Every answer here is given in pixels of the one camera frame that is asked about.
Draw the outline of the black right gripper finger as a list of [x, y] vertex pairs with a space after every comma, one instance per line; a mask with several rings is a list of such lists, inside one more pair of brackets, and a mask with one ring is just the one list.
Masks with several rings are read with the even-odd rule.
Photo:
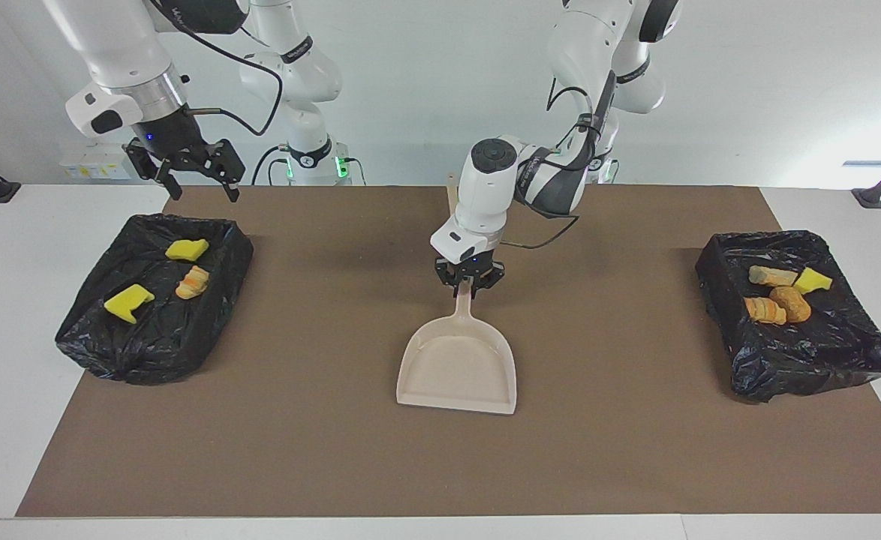
[[203, 150], [205, 157], [200, 173], [216, 181], [224, 189], [229, 202], [235, 204], [239, 199], [239, 182], [246, 171], [242, 159], [227, 139], [204, 145]]
[[131, 141], [124, 144], [124, 151], [135, 173], [142, 180], [150, 180], [157, 185], [162, 185], [174, 201], [181, 198], [182, 187], [170, 174], [169, 161], [163, 160], [162, 164], [158, 166], [139, 138], [132, 138]]

